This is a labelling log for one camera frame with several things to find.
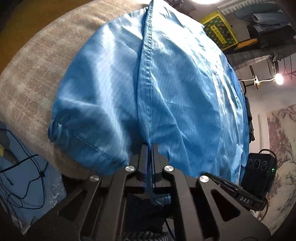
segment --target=beige blanket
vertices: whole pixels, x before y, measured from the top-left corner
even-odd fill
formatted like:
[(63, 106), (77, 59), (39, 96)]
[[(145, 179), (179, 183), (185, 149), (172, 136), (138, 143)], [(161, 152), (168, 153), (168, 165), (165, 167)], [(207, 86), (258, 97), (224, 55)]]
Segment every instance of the beige blanket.
[(47, 137), (59, 82), (77, 51), (100, 26), (149, 2), (96, 0), (74, 9), (37, 33), (0, 76), (0, 120), (68, 177), (86, 179), (90, 171)]

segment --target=blue fabric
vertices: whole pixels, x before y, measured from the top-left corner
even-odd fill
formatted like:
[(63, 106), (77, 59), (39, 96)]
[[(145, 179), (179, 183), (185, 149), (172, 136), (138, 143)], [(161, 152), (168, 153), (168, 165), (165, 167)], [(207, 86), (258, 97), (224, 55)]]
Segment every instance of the blue fabric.
[(61, 80), (48, 137), (100, 175), (158, 144), (172, 166), (238, 183), (249, 149), (238, 79), (203, 26), (161, 0), (106, 23)]

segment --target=light bulb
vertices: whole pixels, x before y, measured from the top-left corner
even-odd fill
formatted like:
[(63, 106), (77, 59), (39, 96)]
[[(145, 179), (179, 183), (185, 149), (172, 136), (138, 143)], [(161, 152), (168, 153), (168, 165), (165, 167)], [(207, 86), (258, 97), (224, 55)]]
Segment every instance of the light bulb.
[(221, 0), (192, 0), (193, 2), (199, 3), (199, 4), (204, 4), (204, 5), (210, 5), (213, 3), (220, 2)]
[(276, 74), (275, 80), (278, 85), (282, 85), (284, 83), (284, 78), (281, 74)]

